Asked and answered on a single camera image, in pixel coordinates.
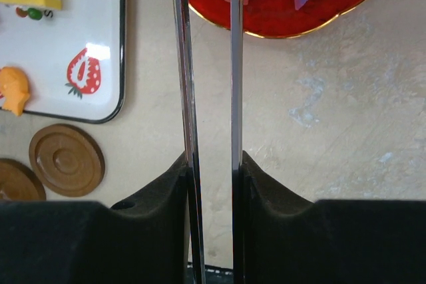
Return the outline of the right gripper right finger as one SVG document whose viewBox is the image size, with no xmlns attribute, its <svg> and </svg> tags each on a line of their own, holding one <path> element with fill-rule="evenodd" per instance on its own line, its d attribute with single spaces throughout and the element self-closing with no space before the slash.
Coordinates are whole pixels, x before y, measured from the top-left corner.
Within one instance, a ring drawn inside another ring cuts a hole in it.
<svg viewBox="0 0 426 284">
<path fill-rule="evenodd" d="M 242 156 L 236 283 L 424 283 L 425 202 L 310 202 Z"/>
</svg>

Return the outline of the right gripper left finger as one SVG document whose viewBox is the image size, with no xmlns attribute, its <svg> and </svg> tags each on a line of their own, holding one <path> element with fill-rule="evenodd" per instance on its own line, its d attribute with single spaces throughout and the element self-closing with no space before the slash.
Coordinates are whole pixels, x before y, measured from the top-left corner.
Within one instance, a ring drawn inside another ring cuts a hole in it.
<svg viewBox="0 0 426 284">
<path fill-rule="evenodd" d="M 189 246 L 186 159 L 131 196 L 2 202 L 2 283 L 183 283 Z"/>
</svg>

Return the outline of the metal tongs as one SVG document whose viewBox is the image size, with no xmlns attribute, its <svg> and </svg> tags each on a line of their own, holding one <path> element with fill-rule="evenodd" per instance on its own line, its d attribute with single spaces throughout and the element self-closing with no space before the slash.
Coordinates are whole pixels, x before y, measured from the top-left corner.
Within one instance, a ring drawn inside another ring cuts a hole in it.
<svg viewBox="0 0 426 284">
<path fill-rule="evenodd" d="M 242 171 L 242 53 L 243 0 L 230 0 L 231 30 L 231 163 L 232 163 L 232 253 L 233 279 L 245 282 L 244 271 L 244 175 Z M 189 175 L 189 212 L 192 264 L 195 283 L 205 283 L 205 254 L 200 189 L 200 163 L 196 99 L 192 63 L 192 40 L 188 0 L 174 0 L 174 22 L 178 52 L 180 95 L 184 128 L 185 158 Z"/>
</svg>

